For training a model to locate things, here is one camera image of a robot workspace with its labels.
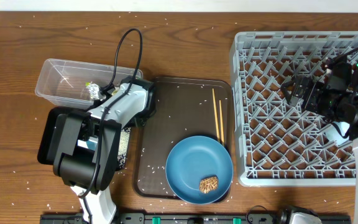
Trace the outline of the large blue plate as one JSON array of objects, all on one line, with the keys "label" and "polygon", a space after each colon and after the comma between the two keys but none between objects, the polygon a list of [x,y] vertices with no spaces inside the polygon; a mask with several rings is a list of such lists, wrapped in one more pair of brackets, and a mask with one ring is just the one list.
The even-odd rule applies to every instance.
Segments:
[{"label": "large blue plate", "polygon": [[[231,186],[234,168],[228,151],[218,141],[206,136],[191,136],[170,151],[165,172],[178,198],[204,205],[223,199]],[[200,183],[209,177],[218,178],[218,187],[205,194],[200,190]]]}]

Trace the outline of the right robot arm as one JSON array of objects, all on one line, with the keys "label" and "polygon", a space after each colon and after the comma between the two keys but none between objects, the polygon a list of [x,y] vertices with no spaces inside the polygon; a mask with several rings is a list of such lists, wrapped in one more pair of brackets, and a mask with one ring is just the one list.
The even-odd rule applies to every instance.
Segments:
[{"label": "right robot arm", "polygon": [[358,61],[351,65],[345,55],[326,61],[327,78],[294,76],[282,83],[280,89],[289,105],[302,101],[305,111],[321,115],[334,128],[339,122],[349,124],[341,134],[352,143],[356,160],[356,201],[354,223],[358,223]]}]

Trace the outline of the black plastic tray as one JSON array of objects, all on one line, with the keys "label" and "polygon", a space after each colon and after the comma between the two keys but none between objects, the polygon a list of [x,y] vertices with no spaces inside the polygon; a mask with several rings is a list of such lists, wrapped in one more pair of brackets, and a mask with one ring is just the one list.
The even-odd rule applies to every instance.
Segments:
[{"label": "black plastic tray", "polygon": [[[54,158],[57,153],[57,147],[53,145],[53,135],[58,133],[57,131],[57,120],[59,117],[64,118],[66,115],[72,111],[85,112],[84,110],[78,110],[68,107],[55,107],[50,110],[45,125],[44,133],[39,147],[39,152],[37,155],[37,160],[41,164],[52,165]],[[125,127],[121,131],[121,138],[119,141],[119,152],[117,155],[117,166],[116,171],[122,170],[126,163],[126,154],[129,145],[129,137],[131,134],[131,128]]]}]

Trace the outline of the right wooden chopstick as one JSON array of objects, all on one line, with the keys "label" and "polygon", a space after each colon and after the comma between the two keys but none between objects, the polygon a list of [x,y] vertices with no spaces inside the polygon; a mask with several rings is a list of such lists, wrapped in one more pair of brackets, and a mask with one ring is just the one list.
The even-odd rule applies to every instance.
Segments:
[{"label": "right wooden chopstick", "polygon": [[219,121],[220,121],[221,144],[224,146],[223,109],[222,109],[221,100],[219,100]]}]

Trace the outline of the wooden chopstick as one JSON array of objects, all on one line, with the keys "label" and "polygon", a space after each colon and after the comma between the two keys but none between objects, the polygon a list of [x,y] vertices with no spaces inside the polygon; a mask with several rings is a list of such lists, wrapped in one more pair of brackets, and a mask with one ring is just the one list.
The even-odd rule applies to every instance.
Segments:
[{"label": "wooden chopstick", "polygon": [[217,107],[216,107],[216,97],[215,97],[214,88],[212,89],[212,96],[213,96],[213,109],[214,109],[214,121],[215,121],[215,127],[216,127],[216,137],[217,137],[217,141],[221,142],[220,134],[219,134],[218,112],[217,112]]},{"label": "wooden chopstick", "polygon": [[222,109],[221,100],[219,100],[219,121],[220,121],[221,144],[224,146],[223,109]]}]

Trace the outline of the foil ball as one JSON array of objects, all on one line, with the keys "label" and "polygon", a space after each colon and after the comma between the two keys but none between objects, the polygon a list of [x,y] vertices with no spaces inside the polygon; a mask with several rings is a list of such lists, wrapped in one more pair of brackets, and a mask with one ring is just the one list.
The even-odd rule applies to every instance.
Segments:
[{"label": "foil ball", "polygon": [[85,99],[89,101],[100,100],[102,98],[99,85],[92,82],[85,83],[83,94]]}]

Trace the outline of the brown food chunk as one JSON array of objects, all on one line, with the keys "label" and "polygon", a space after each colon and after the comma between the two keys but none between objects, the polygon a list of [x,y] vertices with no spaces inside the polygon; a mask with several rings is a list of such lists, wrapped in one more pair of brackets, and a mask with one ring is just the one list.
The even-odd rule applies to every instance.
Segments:
[{"label": "brown food chunk", "polygon": [[208,194],[219,187],[219,179],[217,176],[211,176],[201,179],[199,190],[203,194]]}]

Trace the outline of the grey plastic dishwasher rack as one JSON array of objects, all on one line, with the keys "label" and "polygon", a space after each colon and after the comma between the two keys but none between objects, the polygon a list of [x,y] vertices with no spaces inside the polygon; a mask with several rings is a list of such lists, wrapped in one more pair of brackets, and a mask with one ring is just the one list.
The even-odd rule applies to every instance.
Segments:
[{"label": "grey plastic dishwasher rack", "polygon": [[358,31],[240,32],[230,49],[239,182],[244,186],[347,186],[352,143],[321,115],[290,106],[280,87],[294,76],[327,78],[326,61],[358,61]]}]

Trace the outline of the clear plastic bin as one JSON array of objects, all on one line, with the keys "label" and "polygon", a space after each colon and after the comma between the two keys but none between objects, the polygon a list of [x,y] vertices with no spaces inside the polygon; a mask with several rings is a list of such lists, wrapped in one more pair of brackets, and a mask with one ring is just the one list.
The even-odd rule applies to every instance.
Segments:
[{"label": "clear plastic bin", "polygon": [[121,80],[131,77],[134,69],[50,58],[43,64],[35,94],[56,106],[86,110],[94,105],[94,101],[85,99],[85,83],[95,83],[101,89],[109,84],[113,72],[116,77],[110,92],[117,92]]}]

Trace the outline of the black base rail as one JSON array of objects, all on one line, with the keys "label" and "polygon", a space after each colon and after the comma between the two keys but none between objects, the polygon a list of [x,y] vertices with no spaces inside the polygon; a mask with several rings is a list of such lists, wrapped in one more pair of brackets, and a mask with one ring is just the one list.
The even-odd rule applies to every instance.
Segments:
[{"label": "black base rail", "polygon": [[305,212],[319,218],[322,224],[351,224],[348,215],[317,215],[311,210],[300,207],[288,207],[278,214],[267,211],[258,212],[251,208],[246,215],[148,215],[143,213],[115,214],[112,224],[278,224],[289,223],[290,215]]}]

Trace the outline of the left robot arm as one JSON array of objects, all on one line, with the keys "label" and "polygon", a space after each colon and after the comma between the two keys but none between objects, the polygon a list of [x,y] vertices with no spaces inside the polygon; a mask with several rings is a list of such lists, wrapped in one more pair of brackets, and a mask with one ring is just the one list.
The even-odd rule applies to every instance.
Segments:
[{"label": "left robot arm", "polygon": [[121,131],[142,126],[154,112],[154,83],[127,77],[118,91],[86,112],[57,116],[50,141],[53,173],[81,200],[88,223],[111,223],[116,213],[109,184],[117,167]]}]

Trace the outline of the white bowl with rice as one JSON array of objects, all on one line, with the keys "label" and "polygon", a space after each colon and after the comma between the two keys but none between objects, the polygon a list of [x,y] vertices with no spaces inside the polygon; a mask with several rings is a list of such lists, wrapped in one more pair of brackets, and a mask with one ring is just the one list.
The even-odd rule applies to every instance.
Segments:
[{"label": "white bowl with rice", "polygon": [[89,139],[87,141],[84,140],[77,140],[77,146],[89,149],[91,151],[95,151],[97,149],[98,140]]}]

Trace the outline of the dark brown serving tray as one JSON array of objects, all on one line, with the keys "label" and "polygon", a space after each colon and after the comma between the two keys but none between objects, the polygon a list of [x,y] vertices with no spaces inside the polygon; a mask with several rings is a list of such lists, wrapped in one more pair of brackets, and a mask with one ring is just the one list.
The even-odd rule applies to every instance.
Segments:
[{"label": "dark brown serving tray", "polygon": [[154,84],[155,113],[140,130],[133,187],[143,197],[175,199],[165,174],[167,157],[190,136],[216,138],[213,88],[218,118],[222,103],[225,148],[231,150],[232,90],[221,80],[157,77]]}]

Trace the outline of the left wooden chopstick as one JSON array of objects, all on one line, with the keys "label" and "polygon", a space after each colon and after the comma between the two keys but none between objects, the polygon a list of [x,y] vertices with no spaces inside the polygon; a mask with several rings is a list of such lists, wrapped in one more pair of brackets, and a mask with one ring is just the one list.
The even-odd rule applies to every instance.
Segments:
[{"label": "left wooden chopstick", "polygon": [[220,134],[219,134],[218,112],[217,112],[217,107],[216,107],[216,97],[215,97],[214,88],[212,89],[212,96],[213,96],[213,109],[214,109],[214,121],[215,121],[215,127],[216,127],[216,137],[217,137],[217,141],[221,142]]}]

